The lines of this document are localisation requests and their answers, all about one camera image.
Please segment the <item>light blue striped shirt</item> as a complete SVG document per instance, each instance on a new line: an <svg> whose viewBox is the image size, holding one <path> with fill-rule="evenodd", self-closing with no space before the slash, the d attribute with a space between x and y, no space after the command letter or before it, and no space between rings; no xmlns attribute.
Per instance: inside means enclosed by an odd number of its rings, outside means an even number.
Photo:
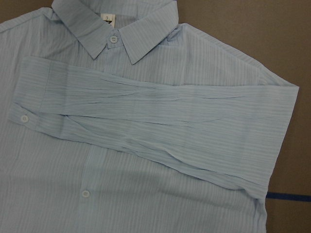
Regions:
<svg viewBox="0 0 311 233"><path fill-rule="evenodd" d="M174 0L0 25L3 233L263 233L298 86Z"/></svg>

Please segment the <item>blue tape line crosswise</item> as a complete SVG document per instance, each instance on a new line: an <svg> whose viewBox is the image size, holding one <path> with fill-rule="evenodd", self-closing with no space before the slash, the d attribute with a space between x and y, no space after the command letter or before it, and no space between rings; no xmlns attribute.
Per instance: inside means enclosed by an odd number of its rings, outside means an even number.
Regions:
<svg viewBox="0 0 311 233"><path fill-rule="evenodd" d="M276 200L291 200L291 201L302 201L302 202L311 202L310 195L299 195L299 194L286 194L286 193L276 193L268 192L266 195L267 199L276 199Z"/></svg>

